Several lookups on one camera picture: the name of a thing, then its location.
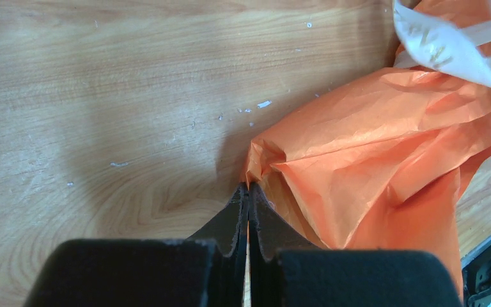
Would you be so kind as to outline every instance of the plastic bag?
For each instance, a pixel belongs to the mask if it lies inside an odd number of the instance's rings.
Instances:
[[[424,0],[416,10],[459,28],[491,19],[486,1]],[[491,56],[491,43],[480,48]],[[462,291],[455,205],[489,156],[491,88],[384,68],[255,137],[242,179],[318,245],[428,251]]]

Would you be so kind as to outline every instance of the wooden surface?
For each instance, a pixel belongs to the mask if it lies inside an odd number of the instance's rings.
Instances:
[[[22,303],[64,240],[190,235],[230,197],[254,135],[391,64],[390,9],[0,0],[0,306]],[[491,162],[458,226],[463,253],[491,233]]]

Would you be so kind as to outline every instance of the wooden table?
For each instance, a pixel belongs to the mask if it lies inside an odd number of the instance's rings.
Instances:
[[[0,0],[0,306],[22,303],[64,240],[190,235],[229,198],[253,136],[392,63],[390,9]],[[463,254],[491,234],[491,162],[458,227]]]

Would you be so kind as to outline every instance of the paper scrap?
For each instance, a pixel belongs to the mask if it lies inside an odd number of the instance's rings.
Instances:
[[[262,109],[263,107],[267,107],[272,103],[270,100],[266,100],[265,102],[261,102],[260,104],[257,105],[259,109]]]
[[[128,162],[123,162],[123,163],[115,163],[115,162],[112,162],[112,163],[110,163],[110,166],[114,166],[116,168],[120,168],[122,166],[127,166],[127,165],[129,165]]]

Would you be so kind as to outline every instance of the orange plastic bag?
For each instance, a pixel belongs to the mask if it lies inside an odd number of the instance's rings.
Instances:
[[[460,27],[486,1],[416,8]],[[491,54],[491,43],[482,46]],[[251,141],[243,180],[309,240],[332,249],[418,249],[462,291],[455,205],[491,155],[491,89],[423,68],[384,68],[289,114]]]

